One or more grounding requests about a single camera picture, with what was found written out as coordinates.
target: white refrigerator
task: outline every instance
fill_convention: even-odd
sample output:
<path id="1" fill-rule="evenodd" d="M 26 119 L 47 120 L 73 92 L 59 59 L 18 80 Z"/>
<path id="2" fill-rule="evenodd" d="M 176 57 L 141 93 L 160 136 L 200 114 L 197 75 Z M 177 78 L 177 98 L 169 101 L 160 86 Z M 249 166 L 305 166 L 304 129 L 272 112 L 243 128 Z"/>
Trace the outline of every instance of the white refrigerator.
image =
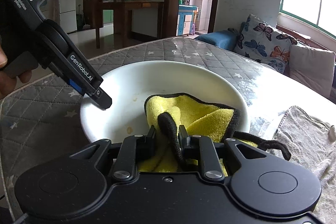
<path id="1" fill-rule="evenodd" d="M 77 31 L 76 0 L 59 0 L 59 17 L 66 33 Z"/>

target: stain in bowl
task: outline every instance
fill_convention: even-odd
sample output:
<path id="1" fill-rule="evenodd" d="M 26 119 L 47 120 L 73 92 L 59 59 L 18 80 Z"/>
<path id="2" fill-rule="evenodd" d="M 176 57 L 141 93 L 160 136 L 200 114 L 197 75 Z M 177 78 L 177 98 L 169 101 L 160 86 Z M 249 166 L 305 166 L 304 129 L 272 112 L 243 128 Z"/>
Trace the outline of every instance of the stain in bowl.
<path id="1" fill-rule="evenodd" d="M 127 127 L 127 134 L 132 134 L 132 132 L 133 132 L 133 128 Z"/>

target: white bowl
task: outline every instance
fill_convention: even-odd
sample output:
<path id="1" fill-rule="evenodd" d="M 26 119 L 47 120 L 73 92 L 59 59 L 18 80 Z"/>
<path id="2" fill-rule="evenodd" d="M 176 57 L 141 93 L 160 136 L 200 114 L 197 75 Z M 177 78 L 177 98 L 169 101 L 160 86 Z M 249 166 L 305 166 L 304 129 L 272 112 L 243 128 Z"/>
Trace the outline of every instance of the white bowl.
<path id="1" fill-rule="evenodd" d="M 247 105 L 227 80 L 204 68 L 174 61 L 145 61 L 122 66 L 103 75 L 101 88 L 112 98 L 109 109 L 100 109 L 87 95 L 80 119 L 90 142 L 122 142 L 149 130 L 145 100 L 154 94 L 188 93 L 208 103 L 222 103 L 241 110 L 236 130 L 249 132 Z"/>

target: human hand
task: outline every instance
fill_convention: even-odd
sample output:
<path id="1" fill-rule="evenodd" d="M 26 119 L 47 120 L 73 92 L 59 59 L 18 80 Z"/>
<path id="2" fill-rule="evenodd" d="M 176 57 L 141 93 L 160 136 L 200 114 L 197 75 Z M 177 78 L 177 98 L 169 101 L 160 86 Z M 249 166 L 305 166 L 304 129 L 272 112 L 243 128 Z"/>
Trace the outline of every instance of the human hand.
<path id="1" fill-rule="evenodd" d="M 7 64 L 7 56 L 4 53 L 2 47 L 0 46 L 0 68 L 3 68 Z M 24 83 L 28 83 L 32 76 L 32 71 L 25 71 L 21 75 L 19 75 L 20 81 Z M 6 95 L 11 93 L 16 86 L 16 78 L 10 78 L 4 71 L 0 71 L 0 99 L 4 98 Z"/>

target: screw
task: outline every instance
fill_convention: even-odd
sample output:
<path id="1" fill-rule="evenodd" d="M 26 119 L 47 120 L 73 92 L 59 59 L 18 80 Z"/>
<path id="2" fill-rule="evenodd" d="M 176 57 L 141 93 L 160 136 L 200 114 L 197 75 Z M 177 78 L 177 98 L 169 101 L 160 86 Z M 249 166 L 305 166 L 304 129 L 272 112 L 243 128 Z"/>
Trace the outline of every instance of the screw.
<path id="1" fill-rule="evenodd" d="M 173 182 L 173 179 L 170 177 L 166 177 L 163 179 L 164 182 Z"/>
<path id="2" fill-rule="evenodd" d="M 127 171 L 124 171 L 124 170 L 120 170 L 120 171 L 114 172 L 113 175 L 117 179 L 126 179 L 126 178 L 129 178 L 130 173 L 128 173 Z"/>
<path id="3" fill-rule="evenodd" d="M 204 175 L 209 179 L 219 179 L 223 176 L 221 172 L 216 170 L 205 172 Z"/>

